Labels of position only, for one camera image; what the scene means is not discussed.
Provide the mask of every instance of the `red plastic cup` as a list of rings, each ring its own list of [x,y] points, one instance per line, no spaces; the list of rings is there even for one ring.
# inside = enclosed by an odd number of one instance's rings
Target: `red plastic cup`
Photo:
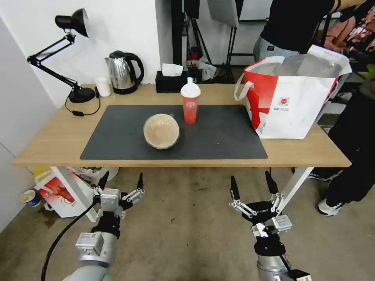
[[[196,98],[185,98],[182,97],[184,118],[188,124],[194,124],[196,119],[196,112],[198,110],[198,97]]]
[[[187,84],[181,89],[181,95],[185,122],[188,124],[194,124],[196,112],[198,110],[198,97],[200,95],[200,89],[198,85],[193,83],[193,78],[188,77]]]

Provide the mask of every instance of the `gray pants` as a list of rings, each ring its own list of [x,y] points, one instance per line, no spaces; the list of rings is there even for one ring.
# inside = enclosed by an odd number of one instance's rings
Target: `gray pants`
[[[276,47],[275,45],[267,42],[261,36],[259,36],[257,42],[254,46],[254,61],[257,62],[265,57],[272,57],[272,56],[283,56],[283,57],[290,57],[292,55],[298,55],[297,51],[289,51],[285,49],[281,49]]]

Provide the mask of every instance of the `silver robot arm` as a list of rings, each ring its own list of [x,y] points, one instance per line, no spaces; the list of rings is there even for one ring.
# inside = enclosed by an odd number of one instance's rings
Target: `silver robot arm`
[[[120,219],[145,194],[143,176],[139,176],[137,188],[131,193],[118,189],[104,189],[100,193],[98,224],[91,232],[82,232],[75,244],[79,261],[84,265],[64,281],[112,281],[108,268],[116,257],[116,243],[120,237]]]
[[[291,269],[285,258],[285,246],[280,241],[279,233],[291,229],[292,223],[287,215],[282,215],[279,206],[284,201],[271,174],[266,172],[266,180],[271,193],[269,201],[244,204],[240,201],[239,191],[234,176],[231,178],[230,206],[244,219],[252,223],[252,231],[257,239],[254,249],[258,255],[258,274],[261,281],[312,281],[309,273]]]

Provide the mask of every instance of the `kettle lid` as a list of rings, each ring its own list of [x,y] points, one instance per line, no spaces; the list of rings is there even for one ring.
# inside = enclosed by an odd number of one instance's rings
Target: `kettle lid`
[[[109,54],[109,57],[111,59],[119,59],[119,58],[123,58],[124,56],[125,56],[125,53],[122,51],[114,51],[113,53]]]

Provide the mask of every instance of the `black desk lamp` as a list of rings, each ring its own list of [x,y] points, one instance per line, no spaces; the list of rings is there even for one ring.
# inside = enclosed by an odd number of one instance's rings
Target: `black desk lamp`
[[[82,88],[78,85],[77,81],[73,79],[67,78],[62,76],[49,68],[42,65],[42,62],[49,57],[55,55],[56,53],[64,50],[65,48],[69,47],[70,45],[74,44],[75,35],[72,34],[71,30],[77,31],[79,34],[88,37],[87,29],[88,29],[88,18],[85,9],[79,9],[75,11],[72,16],[56,16],[55,23],[58,27],[62,28],[66,35],[60,39],[59,41],[53,43],[52,45],[48,46],[47,48],[41,50],[40,52],[36,53],[35,55],[31,55],[27,58],[27,61],[40,68],[41,70],[47,72],[48,74],[52,75],[53,77],[63,81],[65,84],[68,84],[72,87],[71,92],[69,94],[69,99],[73,103],[83,103],[89,101],[95,97],[95,91],[90,88]],[[60,49],[53,51],[53,52],[46,52],[50,48],[58,45],[59,43],[67,40],[68,43],[61,47]]]

